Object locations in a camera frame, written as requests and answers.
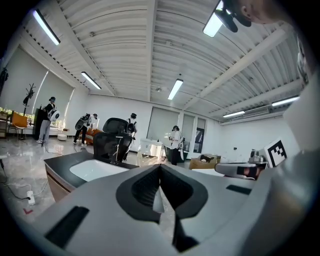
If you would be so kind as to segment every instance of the ceiling beam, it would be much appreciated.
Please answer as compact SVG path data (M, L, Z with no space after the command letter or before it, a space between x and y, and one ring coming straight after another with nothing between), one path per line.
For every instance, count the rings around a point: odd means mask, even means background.
M34 59L70 86L83 90L87 89L82 83L61 67L24 29L21 29L20 35L20 46Z
M106 78L106 76L102 73L102 71L99 69L97 64L94 62L93 58L89 55L89 53L84 49L83 45L80 43L79 39L75 35L74 31L71 29L65 15L61 11L58 3L56 0L51 0L49 2L48 10L50 14L52 15L55 24L59 28L60 32L64 35L66 39L68 39L71 44L76 49L77 53L82 57L82 59L87 63L93 74L97 78ZM104 81L103 84L106 86L107 90L112 96L116 96L116 91L111 86L110 82Z
M281 28L275 30L272 34L267 36L261 43L259 43L255 48L253 48L250 52L248 52L245 56L243 56L238 62L232 65L227 71L225 71L218 78L214 78L211 80L211 84L203 89L200 93L198 93L198 98L204 98L209 93L219 88L225 82L230 80L236 74L247 68L250 64L258 60L260 57L268 53L271 49L282 43L284 40L288 38L288 27L282 26ZM184 105L184 109L189 108L193 104L195 104L199 99L192 98L189 102Z
M290 82L290 83L287 83L283 86L280 86L276 89L273 89L273 90L270 90L270 91L267 91L265 93L262 93L258 96L255 96L255 97L252 97L250 99L247 99L247 100L244 100L244 101L241 101L237 104L234 104L234 105L231 105L231 106L228 106L226 107L227 110L229 110L230 112L235 112L235 111L238 111L238 110L241 110L245 107L248 107L250 105L253 105L253 104L257 104L259 102L263 102L263 101L266 101L266 100L269 100L279 94L283 94L283 93L287 93L287 92L290 92L290 91L293 91L293 90L296 90L296 89L302 89L302 84L301 84L301 80L298 79L298 80L295 80L293 82ZM217 111L214 111L210 114L211 117L218 117L218 116L221 116L221 115L224 115L224 114L229 114L230 112L226 112L225 109L219 109Z
M154 52L155 26L157 17L158 0L147 2L146 15L146 82L151 84L152 78L152 59ZM151 100L151 87L148 86L147 101Z

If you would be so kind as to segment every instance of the vr headset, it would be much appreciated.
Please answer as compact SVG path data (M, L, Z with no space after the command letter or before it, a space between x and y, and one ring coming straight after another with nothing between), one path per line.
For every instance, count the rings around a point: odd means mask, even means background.
M223 8L216 9L217 7L215 7L211 16L215 14L226 28L236 33L238 32L238 27L234 22L234 18L245 27L251 27L251 21L247 20L241 13L236 12L234 1L235 0L223 0Z

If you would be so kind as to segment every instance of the camera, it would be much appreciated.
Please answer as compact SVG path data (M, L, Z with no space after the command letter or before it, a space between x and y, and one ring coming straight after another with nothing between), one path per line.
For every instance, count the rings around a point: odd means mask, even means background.
M265 158L262 155L259 155L259 151L253 149L250 154L249 163L261 164L265 162Z

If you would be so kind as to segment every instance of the black pants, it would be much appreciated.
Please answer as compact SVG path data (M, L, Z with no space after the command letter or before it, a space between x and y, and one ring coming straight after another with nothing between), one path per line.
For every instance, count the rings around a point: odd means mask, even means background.
M123 160L127 160L128 153L124 154Z
M171 164L176 166L179 157L179 149L171 149Z
M75 133L75 136L74 136L74 142L77 142L77 139L80 135L80 132L82 131L82 144L85 144L85 138L86 138L86 132L87 132L87 127L86 127L86 124L80 129L80 130L77 130L76 133Z

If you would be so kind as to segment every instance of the air conditioner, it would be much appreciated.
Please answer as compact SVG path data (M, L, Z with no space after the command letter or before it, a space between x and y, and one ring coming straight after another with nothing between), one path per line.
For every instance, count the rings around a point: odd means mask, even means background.
M260 115L265 115L269 113L270 111L268 106L262 106L262 107L257 107L257 108L245 111L242 117L260 116Z

